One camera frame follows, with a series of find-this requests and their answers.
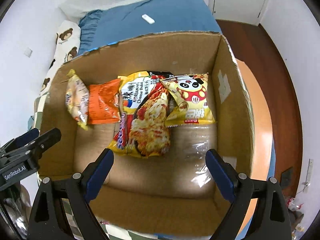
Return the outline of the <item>green white checkered blanket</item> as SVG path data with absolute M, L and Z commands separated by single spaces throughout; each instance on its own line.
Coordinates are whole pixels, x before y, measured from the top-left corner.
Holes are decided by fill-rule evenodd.
M 32 126 L 30 126 L 30 128 L 37 128 L 38 130 L 40 130 L 44 105 L 47 101 L 49 101 L 49 97 L 50 97 L 49 93 L 45 93 L 39 96 L 38 98 L 36 98 L 34 103 L 34 115 L 32 116 L 33 124 Z M 76 223 L 69 200 L 63 199 L 62 203 L 63 203 L 63 208 L 65 210 L 66 217 L 68 219 L 68 223 L 69 223 L 69 226 L 71 227 L 74 238 L 84 239 L 84 237 L 82 236 L 82 233 L 80 232 L 80 228 Z M 97 220 L 102 230 L 104 231 L 104 233 L 109 239 L 159 239 L 157 235 L 151 235 L 146 233 L 135 232 L 132 230 L 127 230 L 119 226 L 109 224 L 106 220 L 103 220 L 100 218 L 97 218 Z

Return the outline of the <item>wall light switch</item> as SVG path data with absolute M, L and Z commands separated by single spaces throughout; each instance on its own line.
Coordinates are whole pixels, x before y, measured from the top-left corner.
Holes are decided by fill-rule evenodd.
M 31 57 L 32 53 L 33 51 L 29 47 L 27 47 L 24 51 L 24 55 L 27 56 L 28 58 Z

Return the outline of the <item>blue bed sheet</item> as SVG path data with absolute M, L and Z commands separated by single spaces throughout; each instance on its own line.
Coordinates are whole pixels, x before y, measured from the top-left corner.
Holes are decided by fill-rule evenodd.
M 147 34 L 221 28 L 203 0 L 144 0 L 94 10 L 80 22 L 79 54 Z

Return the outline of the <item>small white remote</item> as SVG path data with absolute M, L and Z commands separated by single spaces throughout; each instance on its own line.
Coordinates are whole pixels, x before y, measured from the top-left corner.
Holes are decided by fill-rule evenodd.
M 151 18 L 147 14 L 142 15 L 142 19 L 145 20 L 148 24 L 154 24 L 155 23 L 155 20 L 153 18 Z

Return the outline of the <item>orange snack packet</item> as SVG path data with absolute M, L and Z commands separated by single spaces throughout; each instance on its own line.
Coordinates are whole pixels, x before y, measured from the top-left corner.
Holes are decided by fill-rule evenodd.
M 90 85 L 88 104 L 88 124 L 113 124 L 120 120 L 119 86 L 121 79 Z

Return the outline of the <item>yellow panda snack bag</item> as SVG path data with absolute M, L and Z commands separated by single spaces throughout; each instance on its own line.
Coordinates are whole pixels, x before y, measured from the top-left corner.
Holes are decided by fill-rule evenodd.
M 208 105 L 209 74 L 185 74 L 161 81 L 176 102 L 176 106 L 165 120 L 165 126 L 208 125 L 215 123 Z

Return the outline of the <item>yellow noodle packet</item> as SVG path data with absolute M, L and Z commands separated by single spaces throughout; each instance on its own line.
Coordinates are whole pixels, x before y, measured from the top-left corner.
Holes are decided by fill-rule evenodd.
M 170 95 L 162 85 L 170 72 L 135 72 L 118 76 L 120 124 L 108 148 L 116 154 L 139 158 L 161 156 L 170 149 L 170 132 L 165 126 Z

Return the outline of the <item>bear print pillow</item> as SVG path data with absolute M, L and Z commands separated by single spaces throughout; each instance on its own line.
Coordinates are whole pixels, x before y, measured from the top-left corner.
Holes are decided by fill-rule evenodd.
M 46 94 L 59 68 L 74 59 L 80 47 L 80 27 L 71 21 L 63 21 L 56 33 L 56 49 L 48 73 L 43 81 L 40 95 Z

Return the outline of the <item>pale yellow snack bag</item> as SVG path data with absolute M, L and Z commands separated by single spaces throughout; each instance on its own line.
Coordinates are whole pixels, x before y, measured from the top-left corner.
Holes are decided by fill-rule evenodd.
M 74 69 L 71 69 L 65 94 L 65 106 L 76 123 L 84 130 L 88 130 L 88 103 L 89 90 L 78 77 Z

